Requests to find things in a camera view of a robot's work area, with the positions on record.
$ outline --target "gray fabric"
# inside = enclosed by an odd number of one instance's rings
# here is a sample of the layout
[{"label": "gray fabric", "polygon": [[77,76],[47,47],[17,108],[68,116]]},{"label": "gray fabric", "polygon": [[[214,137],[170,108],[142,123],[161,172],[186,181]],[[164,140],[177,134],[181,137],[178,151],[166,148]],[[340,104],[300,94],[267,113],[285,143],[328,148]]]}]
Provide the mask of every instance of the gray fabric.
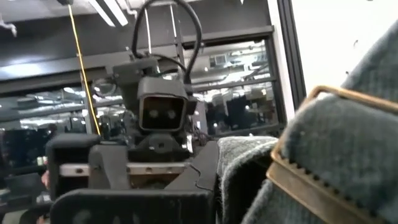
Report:
[{"label": "gray fabric", "polygon": [[[398,102],[398,21],[360,61],[343,87]],[[396,114],[328,96],[310,103],[297,113],[285,132],[287,139],[282,146],[283,156],[313,172],[342,195],[352,198],[389,223],[398,223]],[[256,147],[262,144],[256,142],[267,142],[267,146]],[[234,217],[235,210],[231,208],[242,210],[236,201],[231,200],[237,196],[230,195],[236,193],[233,188],[239,187],[233,187],[228,178],[251,175],[239,172],[240,167],[248,162],[240,153],[250,151],[248,154],[251,157],[264,156],[274,143],[267,137],[219,141],[222,152],[219,172],[222,176],[225,216]],[[222,157],[223,152],[226,154],[227,151],[236,152],[228,153],[234,156]],[[243,224],[322,223],[268,180],[264,181],[247,212],[234,219],[242,220]],[[224,217],[224,221],[228,224],[239,223],[228,217]]]}]

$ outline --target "wall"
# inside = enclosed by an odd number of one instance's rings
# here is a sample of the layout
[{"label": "wall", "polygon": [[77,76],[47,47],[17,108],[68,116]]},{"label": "wall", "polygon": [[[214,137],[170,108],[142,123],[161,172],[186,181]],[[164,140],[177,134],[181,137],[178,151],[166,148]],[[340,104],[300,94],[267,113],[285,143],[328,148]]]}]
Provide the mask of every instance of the wall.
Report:
[{"label": "wall", "polygon": [[307,93],[316,85],[341,85],[398,19],[397,7],[396,0],[293,1]]}]

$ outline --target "wire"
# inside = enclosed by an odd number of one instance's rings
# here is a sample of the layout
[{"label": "wire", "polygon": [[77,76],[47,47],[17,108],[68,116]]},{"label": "wire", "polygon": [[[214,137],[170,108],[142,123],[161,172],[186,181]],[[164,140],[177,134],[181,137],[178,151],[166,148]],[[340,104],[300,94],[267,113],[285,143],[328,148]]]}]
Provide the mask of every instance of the wire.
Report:
[{"label": "wire", "polygon": [[191,58],[188,62],[188,66],[185,67],[181,62],[178,60],[175,60],[174,58],[170,58],[161,54],[147,54],[147,55],[142,55],[137,52],[137,45],[138,45],[138,33],[139,33],[139,28],[140,24],[142,21],[142,18],[144,17],[145,11],[147,8],[151,6],[151,4],[161,1],[161,0],[148,0],[146,1],[140,8],[139,12],[137,13],[137,18],[136,22],[134,24],[134,32],[132,35],[132,44],[131,44],[131,53],[135,58],[144,58],[144,57],[159,57],[164,60],[168,60],[169,62],[177,64],[181,70],[185,73],[183,82],[185,84],[191,84],[191,71],[193,68],[193,65],[195,64],[195,60],[198,57],[200,46],[201,46],[201,41],[202,41],[202,33],[201,33],[201,25],[198,16],[196,15],[195,11],[192,9],[191,5],[189,3],[185,2],[184,0],[172,0],[174,3],[177,5],[183,7],[185,11],[188,13],[188,15],[191,17],[193,25],[195,26],[196,30],[196,41],[195,45],[193,47],[193,53],[191,55]]},{"label": "wire", "polygon": [[100,126],[98,126],[98,122],[97,122],[96,115],[95,115],[95,112],[94,112],[94,107],[93,107],[93,101],[91,99],[90,88],[88,86],[87,76],[86,76],[85,68],[84,68],[84,65],[83,65],[83,58],[81,57],[79,38],[78,38],[78,35],[77,35],[77,31],[76,31],[75,18],[73,17],[71,5],[68,5],[68,8],[69,8],[70,22],[72,23],[73,35],[75,36],[75,41],[76,41],[76,48],[77,48],[78,58],[79,58],[79,62],[80,62],[81,74],[82,74],[82,77],[83,77],[82,81],[83,81],[83,83],[85,85],[86,98],[88,99],[88,107],[90,109],[91,114],[93,115],[93,120],[94,120],[95,128],[97,130],[97,134],[101,134]]}]

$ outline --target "brass frame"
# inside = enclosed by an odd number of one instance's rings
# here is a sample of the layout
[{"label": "brass frame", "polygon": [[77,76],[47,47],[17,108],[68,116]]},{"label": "brass frame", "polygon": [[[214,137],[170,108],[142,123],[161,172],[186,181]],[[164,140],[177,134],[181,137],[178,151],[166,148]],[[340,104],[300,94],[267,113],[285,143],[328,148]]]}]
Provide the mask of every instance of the brass frame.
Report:
[{"label": "brass frame", "polygon": [[[365,95],[356,91],[332,86],[317,86],[304,100],[299,111],[314,100],[320,93],[334,95],[363,103],[367,106],[384,111],[398,113],[398,103]],[[385,223],[380,217],[375,217],[365,209],[359,208],[355,202],[344,199],[336,189],[331,188],[322,180],[317,180],[313,174],[306,173],[298,164],[280,156],[285,133],[282,133],[278,143],[271,152],[273,163],[267,171],[267,178],[276,186],[301,203],[309,211],[328,224],[375,224]]]}]

